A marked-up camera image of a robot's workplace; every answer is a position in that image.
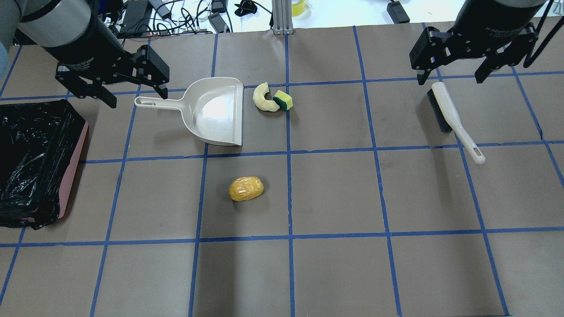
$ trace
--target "metal bracket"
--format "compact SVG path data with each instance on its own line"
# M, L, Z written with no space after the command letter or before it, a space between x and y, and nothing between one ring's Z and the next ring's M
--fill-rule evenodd
M272 19L274 21L272 31L275 35L294 34L292 1L272 0Z

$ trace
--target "brush head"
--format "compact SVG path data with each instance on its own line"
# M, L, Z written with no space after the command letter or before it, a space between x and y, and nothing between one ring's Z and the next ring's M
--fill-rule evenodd
M444 118L443 112L440 110L439 102L435 97L433 89L430 89L427 92L427 96L429 96L429 101L431 102L431 107L435 111L435 117L437 118L437 123L439 124L439 128L443 133L450 133L452 132L452 127L447 123L447 120Z

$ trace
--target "yellow tape roll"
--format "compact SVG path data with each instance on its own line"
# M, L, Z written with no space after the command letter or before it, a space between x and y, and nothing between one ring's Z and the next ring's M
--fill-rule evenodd
M298 16L306 10L306 0L292 0L292 16Z

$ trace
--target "green scrub pad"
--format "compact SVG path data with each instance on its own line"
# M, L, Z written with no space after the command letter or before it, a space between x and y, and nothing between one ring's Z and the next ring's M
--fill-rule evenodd
M284 111L288 111L294 106L292 103L292 97L281 90L277 91L272 99Z

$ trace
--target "white dustpan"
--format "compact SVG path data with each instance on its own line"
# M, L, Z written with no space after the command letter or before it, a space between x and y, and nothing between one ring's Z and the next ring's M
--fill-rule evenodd
M179 100L137 97L135 105L180 110L188 130L209 144L243 143L243 83L237 78L203 78L191 84Z

